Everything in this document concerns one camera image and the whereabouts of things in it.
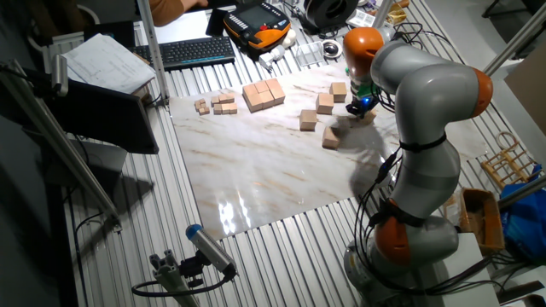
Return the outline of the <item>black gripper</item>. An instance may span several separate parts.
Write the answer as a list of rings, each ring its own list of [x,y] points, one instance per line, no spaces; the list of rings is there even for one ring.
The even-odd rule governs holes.
[[[346,105],[346,111],[354,116],[364,116],[367,112],[372,110],[374,119],[378,119],[381,113],[381,108],[376,107],[378,103],[379,99],[373,96],[354,98],[351,104]]]

